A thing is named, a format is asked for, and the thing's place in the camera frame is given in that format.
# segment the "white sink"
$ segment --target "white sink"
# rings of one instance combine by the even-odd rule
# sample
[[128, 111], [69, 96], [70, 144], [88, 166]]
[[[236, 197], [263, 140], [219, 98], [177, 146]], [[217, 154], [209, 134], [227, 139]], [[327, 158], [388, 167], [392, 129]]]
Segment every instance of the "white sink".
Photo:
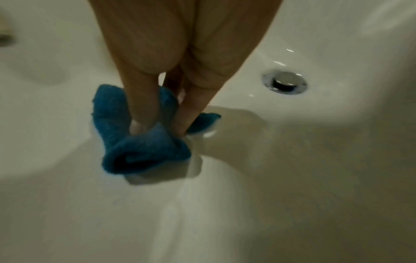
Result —
[[[286, 0], [191, 161], [140, 185], [100, 167], [91, 99], [120, 80], [87, 1], [0, 8], [1, 262], [416, 258], [414, 0]], [[308, 90], [270, 91], [274, 69]]]

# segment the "blue cloth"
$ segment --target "blue cloth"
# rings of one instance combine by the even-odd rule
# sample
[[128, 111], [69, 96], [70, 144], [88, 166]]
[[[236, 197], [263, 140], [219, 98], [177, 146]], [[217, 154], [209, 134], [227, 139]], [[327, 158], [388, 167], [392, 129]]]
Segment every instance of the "blue cloth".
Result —
[[[93, 122], [105, 147], [102, 166], [111, 174], [131, 175], [144, 172], [166, 161], [183, 161], [191, 157], [188, 146], [172, 136], [166, 127], [178, 108], [178, 100], [170, 90], [160, 87], [160, 122], [149, 132], [131, 136], [131, 116], [124, 90], [101, 85], [93, 99]], [[221, 116], [202, 113], [188, 134], [202, 132]]]

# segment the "sink drain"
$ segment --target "sink drain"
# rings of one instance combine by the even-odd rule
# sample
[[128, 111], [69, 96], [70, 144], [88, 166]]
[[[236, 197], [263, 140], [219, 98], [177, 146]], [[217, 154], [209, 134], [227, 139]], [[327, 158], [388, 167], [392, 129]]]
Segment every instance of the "sink drain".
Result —
[[305, 92], [308, 84], [300, 74], [285, 71], [274, 71], [262, 76], [263, 84], [270, 90], [287, 95]]

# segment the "blue towel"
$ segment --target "blue towel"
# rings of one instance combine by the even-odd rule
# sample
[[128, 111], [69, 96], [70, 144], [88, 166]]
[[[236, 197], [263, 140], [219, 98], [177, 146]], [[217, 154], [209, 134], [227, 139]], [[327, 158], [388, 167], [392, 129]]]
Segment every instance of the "blue towel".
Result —
[[[102, 166], [111, 174], [132, 175], [144, 172], [166, 161], [183, 161], [191, 157], [188, 146], [170, 134], [166, 127], [178, 108], [170, 90], [160, 87], [160, 121], [149, 132], [131, 136], [131, 116], [124, 90], [101, 85], [93, 99], [93, 122], [105, 147]], [[202, 113], [188, 134], [202, 132], [221, 116]]]

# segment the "hand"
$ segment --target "hand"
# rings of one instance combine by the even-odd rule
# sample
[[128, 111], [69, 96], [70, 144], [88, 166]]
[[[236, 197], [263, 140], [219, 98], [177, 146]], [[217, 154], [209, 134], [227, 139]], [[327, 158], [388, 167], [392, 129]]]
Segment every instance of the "hand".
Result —
[[130, 131], [159, 113], [158, 76], [185, 96], [171, 131], [183, 136], [262, 39], [281, 0], [90, 0], [123, 82]]

